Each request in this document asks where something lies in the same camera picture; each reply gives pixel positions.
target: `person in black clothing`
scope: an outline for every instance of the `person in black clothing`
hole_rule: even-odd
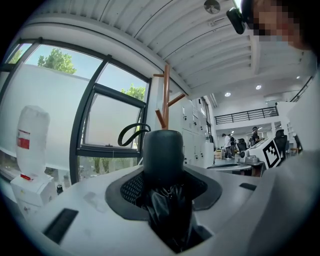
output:
[[[234,158],[235,157],[235,148],[236,148],[235,138],[231,137],[231,134],[229,134],[229,137],[230,137],[230,144],[231,144],[231,157]]]
[[[253,131],[253,135],[252,135],[252,139],[251,139],[251,146],[257,144],[258,142],[262,141],[263,139],[259,137],[258,135],[258,127],[253,127],[252,128]]]

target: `black cylinder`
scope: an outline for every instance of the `black cylinder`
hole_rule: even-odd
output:
[[[170,187],[184,173],[183,138],[175,130],[155,130],[143,140],[143,172],[146,185]]]

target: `black plastic bag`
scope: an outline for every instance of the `black plastic bag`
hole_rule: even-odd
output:
[[[188,248],[192,200],[186,196],[183,185],[149,189],[137,198],[136,204],[149,212],[150,227],[174,252]]]

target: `coat rack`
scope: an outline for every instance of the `coat rack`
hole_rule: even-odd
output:
[[[164,78],[163,84],[163,106],[162,106],[162,114],[160,109],[155,111],[156,116],[159,119],[162,130],[168,130],[169,128],[169,107],[175,104],[177,101],[181,100],[186,95],[184,93],[180,94],[178,97],[169,101],[169,91],[170,91],[170,66],[168,64],[164,67],[163,74],[154,74],[154,77]]]

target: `sky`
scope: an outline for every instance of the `sky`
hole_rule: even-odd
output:
[[[25,43],[19,49],[22,50],[24,53],[31,44]],[[38,65],[39,56],[47,57],[50,55],[50,52],[53,48],[59,48],[50,45],[40,45],[33,54],[26,60],[26,64],[30,65]],[[80,53],[77,51],[59,48],[61,49],[63,54],[69,54],[72,56],[72,64],[73,67],[76,69],[74,75],[90,79],[100,63],[102,62],[101,59],[86,55],[84,53]],[[98,83],[117,91],[121,89],[125,89],[126,91],[130,88],[130,85],[133,84],[134,87],[145,87],[146,83],[141,79],[137,78],[136,76],[109,64],[101,74]]]

